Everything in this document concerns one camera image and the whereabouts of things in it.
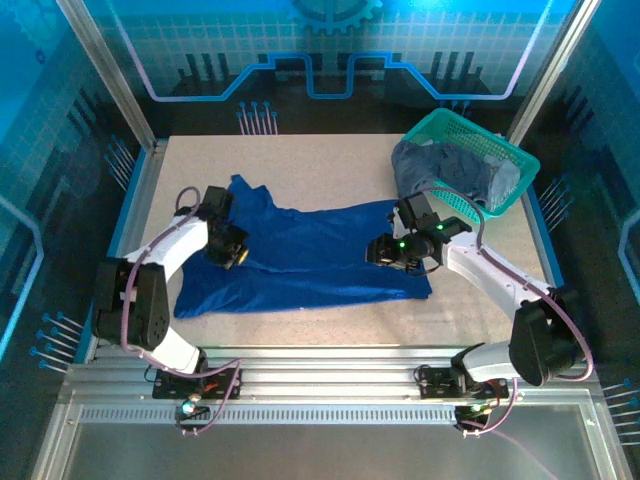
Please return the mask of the royal blue t-shirt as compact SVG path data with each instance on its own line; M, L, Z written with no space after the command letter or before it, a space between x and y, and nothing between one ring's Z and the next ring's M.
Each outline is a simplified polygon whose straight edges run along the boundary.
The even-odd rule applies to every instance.
M178 319L209 313L271 313L400 300L425 300L432 287L366 261L369 242L391 227L391 200L301 212L277 206L264 186L236 174L231 222L248 234L248 256L229 270L202 251L182 266Z

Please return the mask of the slate grey t-shirt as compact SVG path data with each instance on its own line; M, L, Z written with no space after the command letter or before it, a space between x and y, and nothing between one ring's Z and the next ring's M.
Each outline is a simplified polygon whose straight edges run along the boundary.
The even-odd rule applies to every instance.
M491 167L479 155L456 144L419 145L401 140L391 153L391 165L400 198L439 181L481 206L488 203Z

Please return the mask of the light grey t-shirt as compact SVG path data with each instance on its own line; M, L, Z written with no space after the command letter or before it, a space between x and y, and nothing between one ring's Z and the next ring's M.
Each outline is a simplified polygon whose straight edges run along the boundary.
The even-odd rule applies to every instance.
M486 205L493 211L516 189L520 180L520 169L510 159L493 155L486 155L484 162L490 174Z

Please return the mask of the blue table side edge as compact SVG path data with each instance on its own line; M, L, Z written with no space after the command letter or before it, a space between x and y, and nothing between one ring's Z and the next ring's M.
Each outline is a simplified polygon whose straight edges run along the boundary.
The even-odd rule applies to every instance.
M538 198L532 186L522 195L521 200L533 235L544 279L556 290L557 294L564 301L567 307L567 314L577 329L584 337L587 337L579 293L565 282L551 242L549 230L544 221Z

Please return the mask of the teal plastic basket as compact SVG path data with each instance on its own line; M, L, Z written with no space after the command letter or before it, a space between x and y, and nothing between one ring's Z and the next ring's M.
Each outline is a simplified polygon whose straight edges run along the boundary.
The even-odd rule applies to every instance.
M509 160L520 172L519 181L494 208L479 206L484 220L499 218L525 193L540 170L540 162L526 151L510 144L474 122L446 108L436 108L421 119L403 137L417 145L428 141L454 144L480 157Z

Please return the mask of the small black controller board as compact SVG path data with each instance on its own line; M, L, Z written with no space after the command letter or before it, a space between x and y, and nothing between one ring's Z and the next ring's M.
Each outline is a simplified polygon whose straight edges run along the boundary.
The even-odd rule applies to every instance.
M175 422L180 427L184 422L198 419L210 411L206 405L201 405L198 397L184 400L175 412Z
M490 415L493 408L489 405L456 406L454 428L458 431L485 430L490 425Z

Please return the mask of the grey metal lower platform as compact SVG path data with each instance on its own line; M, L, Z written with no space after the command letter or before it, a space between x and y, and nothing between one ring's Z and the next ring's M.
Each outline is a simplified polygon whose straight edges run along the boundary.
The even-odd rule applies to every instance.
M492 414L489 433L453 425L220 425L185 436L173 425L81 424L89 406L58 404L25 480L640 480L596 386L525 388ZM231 405L402 405L244 403Z

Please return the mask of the aluminium table side rail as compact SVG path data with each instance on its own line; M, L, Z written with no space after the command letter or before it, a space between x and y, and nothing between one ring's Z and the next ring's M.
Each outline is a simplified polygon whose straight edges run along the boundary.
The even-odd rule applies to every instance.
M140 246L168 143L168 138L159 139L153 153L140 152L107 249L108 257L120 257Z

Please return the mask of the aluminium mounting rail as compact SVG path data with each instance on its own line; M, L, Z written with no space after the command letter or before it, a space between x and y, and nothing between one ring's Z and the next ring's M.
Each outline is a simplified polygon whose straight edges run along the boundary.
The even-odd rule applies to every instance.
M209 362L239 359L244 403L395 403L416 401L413 371L444 368L458 347L209 348ZM100 347L88 364L69 368L58 400L75 404L142 404L152 400L146 365L116 347Z

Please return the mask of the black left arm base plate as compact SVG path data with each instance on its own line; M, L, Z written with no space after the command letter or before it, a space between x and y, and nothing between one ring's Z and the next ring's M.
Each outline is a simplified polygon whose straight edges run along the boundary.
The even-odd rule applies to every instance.
M240 369L234 382L234 368L227 368L215 375L202 379L187 379L157 372L154 380L152 397L154 399L186 400L199 395L204 400L222 400L229 386L232 386L229 398L235 400L240 395L243 370Z

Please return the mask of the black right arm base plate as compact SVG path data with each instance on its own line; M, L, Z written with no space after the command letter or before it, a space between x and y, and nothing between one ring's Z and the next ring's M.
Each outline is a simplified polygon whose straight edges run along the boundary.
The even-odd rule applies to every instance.
M478 382L454 367L419 365L413 378L422 399L507 400L510 396L505 379Z

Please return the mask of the aluminium frame post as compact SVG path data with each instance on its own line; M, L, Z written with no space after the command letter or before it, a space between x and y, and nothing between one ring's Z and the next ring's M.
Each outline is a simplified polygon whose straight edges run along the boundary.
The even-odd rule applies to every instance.
M147 153L154 153L156 136L84 0L55 1L136 140Z
M519 146L540 113L602 0L575 0L550 53L507 131L507 140Z

